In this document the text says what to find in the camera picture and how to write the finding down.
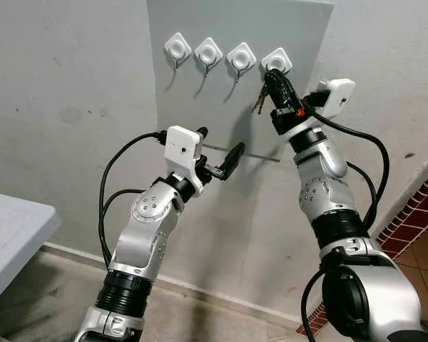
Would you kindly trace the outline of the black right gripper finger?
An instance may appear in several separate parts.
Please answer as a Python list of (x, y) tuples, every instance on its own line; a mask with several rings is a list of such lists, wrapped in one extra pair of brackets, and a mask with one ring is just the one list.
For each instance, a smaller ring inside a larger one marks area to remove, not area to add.
[(292, 82), (287, 78), (288, 108), (301, 108), (301, 103)]
[(265, 89), (276, 108), (288, 108), (286, 77), (279, 69), (265, 72)]

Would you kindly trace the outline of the white folding table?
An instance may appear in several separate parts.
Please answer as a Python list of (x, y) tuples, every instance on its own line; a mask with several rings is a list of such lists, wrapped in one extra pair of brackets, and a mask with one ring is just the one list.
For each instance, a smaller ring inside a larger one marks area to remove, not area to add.
[(54, 206), (0, 193), (0, 294), (62, 224)]

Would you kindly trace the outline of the grey wall board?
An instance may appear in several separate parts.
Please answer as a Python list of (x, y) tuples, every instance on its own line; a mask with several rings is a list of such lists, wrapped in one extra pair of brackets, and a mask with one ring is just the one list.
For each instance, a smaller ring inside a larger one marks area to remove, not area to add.
[[(159, 126), (206, 127), (208, 147), (227, 151), (243, 141), (247, 155), (278, 162), (286, 143), (268, 117), (272, 105), (266, 103), (260, 116), (253, 112), (263, 84), (259, 61), (284, 48), (293, 64), (286, 77), (302, 90), (334, 6), (332, 0), (148, 0)], [(177, 32), (193, 50), (208, 36), (220, 47), (224, 58), (207, 78), (193, 52), (177, 73), (172, 71), (164, 43)], [(243, 41), (258, 62), (235, 83), (226, 55)]]

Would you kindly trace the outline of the white adhesive wall hook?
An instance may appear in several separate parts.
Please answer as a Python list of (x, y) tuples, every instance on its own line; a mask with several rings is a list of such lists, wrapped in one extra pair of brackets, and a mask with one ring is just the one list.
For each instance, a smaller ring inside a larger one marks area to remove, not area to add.
[(192, 56), (193, 49), (182, 33), (174, 33), (164, 43), (164, 52), (174, 73)]
[(292, 60), (289, 58), (284, 48), (276, 48), (268, 55), (263, 56), (259, 61), (259, 66), (260, 69), (262, 69), (262, 72), (260, 72), (262, 79), (265, 77), (265, 74), (272, 69), (286, 76), (293, 68)]
[(218, 64), (223, 58), (224, 54), (221, 51), (220, 47), (214, 39), (210, 36), (205, 37), (205, 39), (196, 46), (193, 50), (193, 55), (198, 62), (201, 62), (201, 65), (204, 67), (203, 75), (205, 78), (208, 77), (208, 73), (211, 71), (214, 66)]
[(234, 82), (239, 82), (241, 76), (256, 65), (258, 59), (250, 48), (249, 43), (243, 41), (226, 55), (228, 65), (235, 71)]

